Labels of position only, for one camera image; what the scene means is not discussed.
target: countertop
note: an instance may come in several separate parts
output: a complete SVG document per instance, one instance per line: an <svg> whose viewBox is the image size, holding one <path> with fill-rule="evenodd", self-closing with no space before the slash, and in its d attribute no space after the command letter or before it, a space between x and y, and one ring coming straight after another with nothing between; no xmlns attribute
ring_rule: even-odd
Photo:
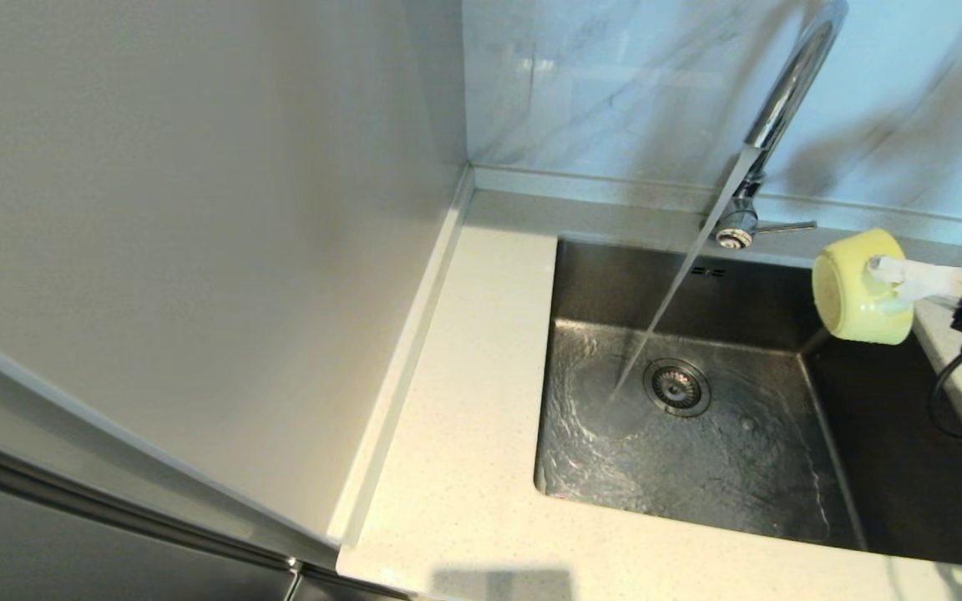
<svg viewBox="0 0 962 601"><path fill-rule="evenodd" d="M459 233L362 533L337 571L438 598L962 598L962 567L794 543L547 497L534 454L558 236L684 250L700 217L479 191ZM706 255L809 266L848 232ZM962 247L902 240L962 266ZM962 337L917 306L935 364ZM962 387L962 371L955 384Z"/></svg>

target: drain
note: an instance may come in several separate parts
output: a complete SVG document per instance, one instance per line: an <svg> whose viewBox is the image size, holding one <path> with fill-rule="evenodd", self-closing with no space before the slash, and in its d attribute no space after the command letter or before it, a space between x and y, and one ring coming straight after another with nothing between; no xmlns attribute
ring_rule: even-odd
<svg viewBox="0 0 962 601"><path fill-rule="evenodd" d="M645 369L645 391L661 410L678 417L696 417L711 404L707 379L681 359L657 359Z"/></svg>

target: marble backsplash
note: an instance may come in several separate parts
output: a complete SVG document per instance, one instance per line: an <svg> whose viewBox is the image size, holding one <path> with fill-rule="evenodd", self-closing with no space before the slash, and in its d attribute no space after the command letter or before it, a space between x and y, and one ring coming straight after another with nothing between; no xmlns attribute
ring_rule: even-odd
<svg viewBox="0 0 962 601"><path fill-rule="evenodd" d="M821 0L465 0L474 163L715 186ZM962 0L851 3L772 194L962 220Z"/></svg>

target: water stream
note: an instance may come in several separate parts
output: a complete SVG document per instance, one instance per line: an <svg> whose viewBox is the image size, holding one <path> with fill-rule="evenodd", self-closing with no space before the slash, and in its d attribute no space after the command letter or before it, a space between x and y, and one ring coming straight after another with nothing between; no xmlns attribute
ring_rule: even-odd
<svg viewBox="0 0 962 601"><path fill-rule="evenodd" d="M653 316L652 323L649 324L648 330L641 332L636 350L630 354L630 358L625 366L622 366L622 373L621 376L619 376L618 383L615 384L615 390L611 392L611 399L614 399L615 395L618 395L618 391L622 388L622 385L625 384L626 378L629 377L630 372L633 371L633 365L637 363L637 358L640 357L641 351L645 350L648 337L651 336L653 331L656 331L656 326L660 324L660 319L663 319L663 313L665 313L667 307L671 305L671 301L673 297L675 297L675 293L678 292L678 288L680 288L681 282L685 279L685 275L692 269L692 263L696 261L701 248L703 248L703 244L707 242L707 237L711 236L711 230L715 228L719 217L722 217L722 211L726 209L726 205L729 205L733 193L737 191L737 186L741 185L745 174L748 174L748 170L752 167L752 163L755 163L756 158L759 157L759 152L759 149L748 144L745 144L745 147L741 149L741 155L737 157L737 163L734 164L733 169L730 170L729 178L726 179L726 185L722 186L722 192L719 193L718 200L715 201L714 209L711 209L707 220L703 222L703 228L700 229L700 234L696 236L696 239L692 241L692 245L688 247L681 268L678 270L678 274L675 275L675 279L671 282L671 289L668 290L666 296L663 297L663 303L660 303L660 308L656 311L656 316Z"/></svg>

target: sink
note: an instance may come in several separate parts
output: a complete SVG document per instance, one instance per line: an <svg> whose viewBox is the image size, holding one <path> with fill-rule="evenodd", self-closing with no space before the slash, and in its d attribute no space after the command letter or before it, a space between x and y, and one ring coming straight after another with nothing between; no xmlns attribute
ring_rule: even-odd
<svg viewBox="0 0 962 601"><path fill-rule="evenodd" d="M544 494L962 563L962 442L934 372L829 337L810 270L700 258L612 391L683 255L561 240L534 481ZM948 401L948 419L955 419Z"/></svg>

